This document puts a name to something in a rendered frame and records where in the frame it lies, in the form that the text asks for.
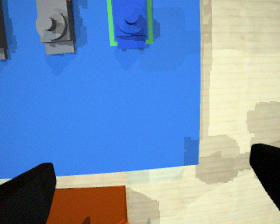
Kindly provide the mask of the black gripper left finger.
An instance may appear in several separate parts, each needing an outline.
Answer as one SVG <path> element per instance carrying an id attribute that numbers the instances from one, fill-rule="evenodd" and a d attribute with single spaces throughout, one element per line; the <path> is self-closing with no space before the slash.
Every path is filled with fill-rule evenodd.
<path id="1" fill-rule="evenodd" d="M 55 194 L 52 163 L 42 162 L 0 186 L 0 224 L 45 224 Z"/>

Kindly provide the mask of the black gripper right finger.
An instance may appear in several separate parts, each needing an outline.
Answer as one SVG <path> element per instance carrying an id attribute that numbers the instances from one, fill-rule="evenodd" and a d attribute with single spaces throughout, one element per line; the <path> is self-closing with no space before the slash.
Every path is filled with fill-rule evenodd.
<path id="1" fill-rule="evenodd" d="M 280 211 L 280 148 L 254 143 L 250 147 L 250 166 Z"/>

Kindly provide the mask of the blue flat plate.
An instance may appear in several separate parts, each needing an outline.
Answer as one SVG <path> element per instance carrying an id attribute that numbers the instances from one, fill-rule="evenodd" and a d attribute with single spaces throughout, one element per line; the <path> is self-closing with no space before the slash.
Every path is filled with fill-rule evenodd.
<path id="1" fill-rule="evenodd" d="M 200 0 L 145 19 L 119 48 L 114 0 L 0 0 L 0 178 L 199 164 Z"/>

